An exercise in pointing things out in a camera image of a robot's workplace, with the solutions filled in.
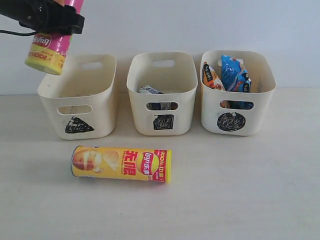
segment black cable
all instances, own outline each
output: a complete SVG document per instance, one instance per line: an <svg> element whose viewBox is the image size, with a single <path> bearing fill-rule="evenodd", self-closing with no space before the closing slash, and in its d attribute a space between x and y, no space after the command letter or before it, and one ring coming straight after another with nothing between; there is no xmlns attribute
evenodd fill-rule
<svg viewBox="0 0 320 240"><path fill-rule="evenodd" d="M21 37L29 37L29 36L33 36L36 35L40 32L42 32L43 30L45 30L47 28L48 22L49 22L49 10L48 10L48 6L45 4L46 0L42 0L42 6L45 6L45 11L46 11L46 20L45 20L45 24L43 26L42 29L37 30L37 31L33 31L33 32L27 32L27 33L23 33L23 32L16 32L16 31L8 31L8 30L1 30L0 29L0 34L9 34L9 35L15 35L15 36L21 36ZM32 9L37 12L37 10L39 9L39 6L34 6L31 4Z"/></svg>

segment black triangle label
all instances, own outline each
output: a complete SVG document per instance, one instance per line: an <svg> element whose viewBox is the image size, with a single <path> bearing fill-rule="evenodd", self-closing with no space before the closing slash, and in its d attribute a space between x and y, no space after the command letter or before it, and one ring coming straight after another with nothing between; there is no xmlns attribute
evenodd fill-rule
<svg viewBox="0 0 320 240"><path fill-rule="evenodd" d="M95 129L90 126L85 121L81 120L78 117L73 116L67 126L65 127L66 134L78 134L78 133L87 133L92 132Z"/></svg>

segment basket handle hole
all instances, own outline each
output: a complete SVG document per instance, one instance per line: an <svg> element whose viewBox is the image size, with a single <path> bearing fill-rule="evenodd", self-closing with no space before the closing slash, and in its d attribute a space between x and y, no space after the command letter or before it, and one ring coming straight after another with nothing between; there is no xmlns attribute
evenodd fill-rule
<svg viewBox="0 0 320 240"><path fill-rule="evenodd" d="M152 65L155 68L173 68L176 65L174 60L154 60Z"/></svg>
<svg viewBox="0 0 320 240"><path fill-rule="evenodd" d="M177 102L148 102L146 104L146 109L150 111L174 111L178 107Z"/></svg>
<svg viewBox="0 0 320 240"><path fill-rule="evenodd" d="M92 107L90 105L59 106L57 111L61 115L89 114L92 112Z"/></svg>
<svg viewBox="0 0 320 240"><path fill-rule="evenodd" d="M220 107L223 109L251 110L254 106L252 101L223 100L220 102Z"/></svg>
<svg viewBox="0 0 320 240"><path fill-rule="evenodd" d="M81 63L80 67L83 70L96 70L96 69L101 69L103 67L103 64L100 61L85 62L85 63Z"/></svg>

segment chip bag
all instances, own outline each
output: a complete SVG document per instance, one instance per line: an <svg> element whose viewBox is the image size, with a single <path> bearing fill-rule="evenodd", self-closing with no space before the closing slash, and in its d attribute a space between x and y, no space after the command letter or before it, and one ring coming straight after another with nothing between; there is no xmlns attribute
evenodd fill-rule
<svg viewBox="0 0 320 240"><path fill-rule="evenodd" d="M206 61L203 63L202 79L204 85L207 87L219 91L226 91L217 73ZM229 103L227 100L221 101L220 106L227 109L229 108Z"/></svg>
<svg viewBox="0 0 320 240"><path fill-rule="evenodd" d="M250 93L251 79L245 66L232 56L221 56L222 83L228 92ZM233 109L252 109L252 102L230 101Z"/></svg>

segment blue snack bag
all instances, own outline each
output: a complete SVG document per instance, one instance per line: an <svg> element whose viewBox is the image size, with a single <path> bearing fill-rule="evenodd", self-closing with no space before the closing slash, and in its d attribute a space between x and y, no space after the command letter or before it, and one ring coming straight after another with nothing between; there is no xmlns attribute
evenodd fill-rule
<svg viewBox="0 0 320 240"><path fill-rule="evenodd" d="M236 58L231 56L221 56L221 76L222 83L226 91L238 93L251 92L251 80L245 66ZM252 109L252 102L230 101L233 109Z"/></svg>

